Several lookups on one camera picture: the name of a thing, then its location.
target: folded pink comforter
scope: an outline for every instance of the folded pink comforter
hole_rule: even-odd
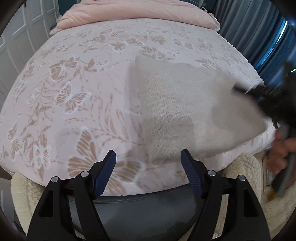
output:
[[[198,7],[179,0],[82,0],[67,11],[54,33],[88,23],[158,18],[217,30],[217,20]]]

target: blue curtain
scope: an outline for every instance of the blue curtain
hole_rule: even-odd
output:
[[[295,36],[269,0],[218,0],[219,34],[240,51],[268,85],[280,85],[286,60],[295,61]]]

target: bed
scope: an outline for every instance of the bed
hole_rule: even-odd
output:
[[[166,14],[151,11],[149,2]],[[103,195],[150,193],[188,183],[180,162],[149,160],[134,61],[143,55],[220,69],[248,86],[263,83],[218,29],[212,15],[177,0],[74,5],[29,60],[3,105],[0,165],[46,186],[53,176],[67,179],[89,170],[112,149],[117,164]],[[232,150],[196,159],[220,171],[241,153],[264,150],[274,135],[270,120],[266,126]]]

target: white cabinet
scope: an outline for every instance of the white cabinet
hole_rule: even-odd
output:
[[[56,0],[28,0],[0,37],[0,108],[27,61],[49,39],[56,25]]]

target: bed sheet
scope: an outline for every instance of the bed sheet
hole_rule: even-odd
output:
[[[141,130],[134,60],[221,69],[248,86],[262,80],[214,30],[161,19],[115,20],[52,36],[15,81],[0,114],[0,165],[46,186],[75,177],[112,149],[114,172],[103,195],[149,193],[188,183],[180,162],[149,162]],[[241,153],[263,150],[274,128],[237,148],[196,156],[219,171]]]

